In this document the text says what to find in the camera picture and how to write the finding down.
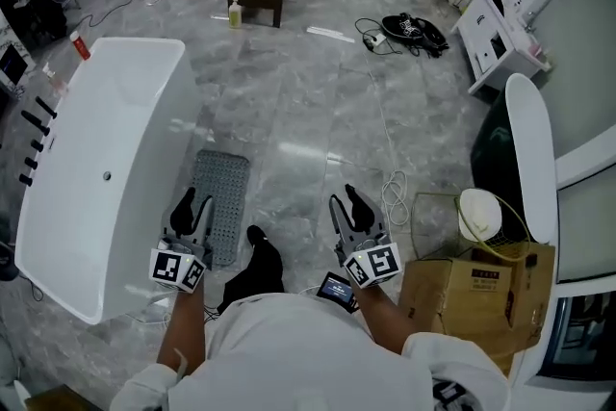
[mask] gray rubber mat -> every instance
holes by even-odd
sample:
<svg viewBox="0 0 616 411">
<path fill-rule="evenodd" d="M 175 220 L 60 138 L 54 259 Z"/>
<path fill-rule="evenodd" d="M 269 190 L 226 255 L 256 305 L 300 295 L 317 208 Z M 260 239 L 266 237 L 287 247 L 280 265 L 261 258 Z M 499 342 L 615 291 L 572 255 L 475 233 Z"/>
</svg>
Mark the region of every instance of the gray rubber mat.
<svg viewBox="0 0 616 411">
<path fill-rule="evenodd" d="M 193 204 L 200 204 L 208 195 L 214 198 L 214 222 L 208 242 L 214 264 L 228 266 L 238 254 L 250 162 L 242 156 L 203 150 L 196 154 L 193 170 Z"/>
</svg>

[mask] white bathtub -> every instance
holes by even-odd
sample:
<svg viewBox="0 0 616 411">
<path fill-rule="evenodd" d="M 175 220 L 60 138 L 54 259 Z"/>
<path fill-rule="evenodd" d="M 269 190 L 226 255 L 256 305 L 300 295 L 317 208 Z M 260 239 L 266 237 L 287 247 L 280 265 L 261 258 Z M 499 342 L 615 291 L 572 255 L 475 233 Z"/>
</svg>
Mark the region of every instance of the white bathtub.
<svg viewBox="0 0 616 411">
<path fill-rule="evenodd" d="M 99 39 L 90 52 L 35 158 L 15 262 L 95 324 L 161 296 L 149 253 L 201 104 L 181 41 Z"/>
</svg>

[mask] red bottle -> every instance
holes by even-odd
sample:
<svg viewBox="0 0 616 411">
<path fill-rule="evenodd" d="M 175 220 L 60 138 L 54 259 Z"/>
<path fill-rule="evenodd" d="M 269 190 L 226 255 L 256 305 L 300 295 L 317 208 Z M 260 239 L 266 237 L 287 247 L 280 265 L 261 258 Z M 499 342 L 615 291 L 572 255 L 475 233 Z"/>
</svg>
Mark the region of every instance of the red bottle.
<svg viewBox="0 0 616 411">
<path fill-rule="evenodd" d="M 70 40 L 75 45 L 75 48 L 77 48 L 77 51 L 79 52 L 79 55 L 81 55 L 82 59 L 86 61 L 87 59 L 90 58 L 90 51 L 86 47 L 86 44 L 84 43 L 82 38 L 79 36 L 79 33 L 77 33 L 76 31 L 73 31 L 70 34 Z"/>
</svg>

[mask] white shirt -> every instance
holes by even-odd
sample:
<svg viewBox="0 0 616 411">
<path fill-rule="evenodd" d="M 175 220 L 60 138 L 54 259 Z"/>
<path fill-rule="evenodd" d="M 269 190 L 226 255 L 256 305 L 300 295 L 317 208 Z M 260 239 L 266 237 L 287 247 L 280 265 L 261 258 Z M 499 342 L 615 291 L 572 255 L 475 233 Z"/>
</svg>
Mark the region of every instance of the white shirt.
<svg viewBox="0 0 616 411">
<path fill-rule="evenodd" d="M 457 402 L 507 409 L 505 377 L 475 344 L 418 333 L 402 355 L 378 346 L 343 308 L 316 297 L 268 294 L 231 304 L 207 326 L 206 361 L 177 381 L 164 365 L 129 380 L 111 409 L 171 411 L 431 411 L 439 381 Z"/>
</svg>

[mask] gray tile floor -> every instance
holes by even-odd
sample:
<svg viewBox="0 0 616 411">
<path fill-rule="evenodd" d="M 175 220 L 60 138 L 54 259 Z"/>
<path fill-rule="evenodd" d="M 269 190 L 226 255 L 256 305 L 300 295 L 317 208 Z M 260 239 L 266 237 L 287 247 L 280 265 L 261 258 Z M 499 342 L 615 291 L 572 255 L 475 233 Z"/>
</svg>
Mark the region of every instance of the gray tile floor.
<svg viewBox="0 0 616 411">
<path fill-rule="evenodd" d="M 126 0 L 80 0 L 98 20 Z M 261 225 L 279 247 L 290 292 L 321 283 L 338 270 L 327 198 L 344 194 L 345 183 L 380 202 L 381 186 L 394 169 L 416 190 L 453 191 L 472 183 L 469 150 L 486 114 L 466 93 L 470 76 L 458 39 L 440 59 L 426 54 L 379 57 L 361 43 L 353 22 L 410 12 L 449 31 L 457 14 L 442 0 L 285 0 L 282 26 L 266 26 L 260 12 L 240 31 L 212 19 L 225 15 L 225 0 L 134 1 L 102 24 L 80 28 L 92 44 L 103 36 L 183 40 L 203 98 L 203 110 L 185 159 L 177 191 L 187 187 L 199 149 L 240 154 L 251 162 L 244 226 Z M 321 26 L 356 39 L 347 43 L 306 33 Z M 69 79 L 79 63 L 68 40 L 35 54 Z M 34 108 L 37 94 L 50 97 L 37 76 L 21 108 Z M 34 133 L 15 112 L 0 155 L 0 211 L 16 229 L 23 189 L 16 178 Z M 415 257 L 408 223 L 392 230 L 403 260 Z M 434 245 L 419 245 L 420 255 Z M 206 274 L 206 297 L 218 304 L 225 281 L 249 259 L 244 235 L 238 262 Z M 396 295 L 400 279 L 386 286 Z M 15 354 L 35 385 L 64 382 L 105 408 L 132 373 L 156 357 L 163 327 L 127 317 L 89 327 L 56 303 L 36 303 L 18 279 L 0 290 L 0 309 Z M 136 314 L 159 320 L 162 314 Z"/>
</svg>

